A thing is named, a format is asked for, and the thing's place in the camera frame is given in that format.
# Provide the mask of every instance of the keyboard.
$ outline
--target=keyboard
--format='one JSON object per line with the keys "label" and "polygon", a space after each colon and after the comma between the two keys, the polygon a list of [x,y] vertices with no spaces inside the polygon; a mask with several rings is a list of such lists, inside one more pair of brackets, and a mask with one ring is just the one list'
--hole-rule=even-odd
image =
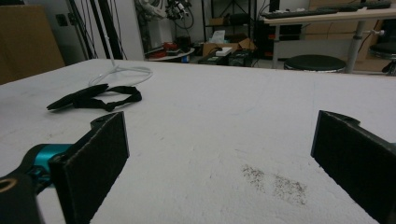
{"label": "keyboard", "polygon": [[365,2],[365,3],[347,3],[347,4],[337,4],[328,5],[323,7],[318,7],[317,10],[322,9],[333,9],[338,11],[357,11],[358,9],[367,7],[367,9],[382,9],[389,8],[391,2],[389,0],[379,1],[379,2]]}
{"label": "keyboard", "polygon": [[307,11],[270,12],[270,13],[262,13],[262,16],[265,19],[272,20],[272,19],[283,19],[283,18],[291,18],[291,17],[326,15],[337,12],[338,10],[334,10],[334,9],[322,9],[322,10],[307,10]]}

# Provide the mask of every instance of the shelving unit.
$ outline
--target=shelving unit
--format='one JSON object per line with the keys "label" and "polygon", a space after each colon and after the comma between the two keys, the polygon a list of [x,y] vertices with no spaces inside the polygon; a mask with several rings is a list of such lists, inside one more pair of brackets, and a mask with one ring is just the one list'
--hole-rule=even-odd
{"label": "shelving unit", "polygon": [[256,14],[257,14],[257,0],[247,0],[247,10],[243,7],[241,7],[238,2],[240,2],[241,0],[231,0],[229,2],[229,4],[227,5],[226,8],[224,8],[224,10],[219,14],[219,15],[215,15],[215,4],[213,3],[214,0],[210,0],[210,11],[211,11],[211,17],[210,18],[218,18],[218,17],[224,17],[226,15],[226,13],[230,12],[228,11],[229,9],[231,9],[232,14],[235,13],[235,9],[238,7],[243,13],[246,13],[249,15],[250,20],[249,23],[244,24],[244,25],[206,25],[206,16],[205,16],[205,0],[201,0],[202,3],[202,18],[203,18],[203,25],[204,25],[204,37],[205,37],[205,41],[207,40],[207,36],[206,36],[206,29],[207,28],[212,28],[212,32],[215,31],[215,27],[234,27],[235,26],[246,26],[247,27],[247,36],[250,37],[250,27],[251,24],[254,24],[254,22],[256,21]]}

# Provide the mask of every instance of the white cable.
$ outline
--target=white cable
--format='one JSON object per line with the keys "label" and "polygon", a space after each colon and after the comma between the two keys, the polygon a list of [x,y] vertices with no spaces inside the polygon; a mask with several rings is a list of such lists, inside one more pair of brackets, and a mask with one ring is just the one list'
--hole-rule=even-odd
{"label": "white cable", "polygon": [[[94,86],[99,84],[105,77],[111,75],[111,74],[115,74],[115,73],[120,73],[120,72],[124,72],[124,71],[128,71],[128,72],[138,72],[138,73],[142,73],[144,75],[143,78],[141,78],[140,80],[134,81],[134,82],[130,82],[130,83],[122,83],[122,85],[124,86],[135,86],[139,83],[142,83],[146,80],[148,80],[149,78],[152,77],[153,73],[152,71],[147,68],[147,67],[132,67],[132,68],[122,68],[119,65],[114,66],[113,68],[111,68],[110,70],[108,70],[107,72],[100,74],[99,76],[95,76],[93,78],[90,79],[90,81],[88,82],[88,86]],[[132,75],[132,77],[141,77],[141,75]]]}
{"label": "white cable", "polygon": [[[95,4],[96,4],[96,7],[99,8],[97,1],[98,0],[95,1]],[[105,23],[103,21],[101,10],[98,10],[98,14],[99,14],[99,21],[101,23],[101,26],[103,27],[107,48],[111,49],[110,43],[108,41],[109,38],[108,38],[108,35],[107,35],[107,30],[106,30],[106,27],[105,27]],[[152,71],[149,68],[147,68],[147,67],[123,68],[123,67],[120,67],[119,65],[116,65],[116,63],[114,61],[114,56],[113,56],[112,51],[110,50],[109,53],[110,53],[110,59],[111,59],[111,63],[113,64],[113,67],[110,70],[108,70],[107,72],[105,72],[103,74],[100,74],[99,76],[91,78],[90,81],[88,82],[88,86],[97,85],[105,77],[108,77],[111,74],[114,75],[115,73],[120,73],[120,72],[123,72],[123,71],[140,72],[140,73],[145,73],[146,74],[144,78],[142,78],[142,79],[140,79],[138,81],[131,82],[131,83],[128,83],[128,84],[122,83],[125,86],[135,86],[135,85],[137,85],[139,83],[142,83],[142,82],[144,82],[144,81],[146,81],[146,80],[148,80],[149,78],[152,77]]]}

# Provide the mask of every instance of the cardboard box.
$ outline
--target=cardboard box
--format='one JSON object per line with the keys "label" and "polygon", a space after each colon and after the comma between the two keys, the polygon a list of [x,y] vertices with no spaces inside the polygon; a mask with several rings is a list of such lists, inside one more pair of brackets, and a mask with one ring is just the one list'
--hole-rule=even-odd
{"label": "cardboard box", "polygon": [[237,49],[251,49],[255,50],[256,45],[245,34],[226,35],[225,39],[230,40],[232,43],[215,44],[204,43],[203,56],[213,52],[215,48],[232,48],[233,52]]}
{"label": "cardboard box", "polygon": [[224,18],[212,18],[209,19],[209,25],[223,25],[224,24]]}
{"label": "cardboard box", "polygon": [[0,85],[61,67],[42,6],[0,7]]}

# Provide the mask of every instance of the shelf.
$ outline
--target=shelf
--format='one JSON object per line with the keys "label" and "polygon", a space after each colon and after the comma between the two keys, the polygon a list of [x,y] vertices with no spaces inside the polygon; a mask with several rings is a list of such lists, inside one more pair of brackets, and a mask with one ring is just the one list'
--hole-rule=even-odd
{"label": "shelf", "polygon": [[[210,0],[210,1],[205,1],[205,0],[201,0],[201,4],[202,4],[202,17],[203,17],[203,25],[204,25],[204,37],[205,37],[205,42],[207,40],[207,36],[206,36],[206,28],[212,28],[212,33],[215,32],[215,28],[216,27],[247,27],[247,36],[250,37],[250,24],[251,23],[255,23],[256,22],[256,14],[257,14],[257,0],[247,0],[247,10],[243,9],[239,4],[238,1],[240,0],[230,0],[229,4],[226,8],[224,8],[224,10],[217,16],[215,16],[215,12],[214,12],[214,0]],[[206,25],[206,16],[205,16],[205,2],[210,2],[210,6],[211,6],[211,17],[210,18],[218,18],[218,17],[224,17],[226,14],[226,11],[231,7],[232,8],[232,14],[235,14],[235,7],[238,7],[239,9],[241,9],[243,11],[243,13],[246,13],[249,15],[250,20],[249,23],[243,24],[243,25]]]}

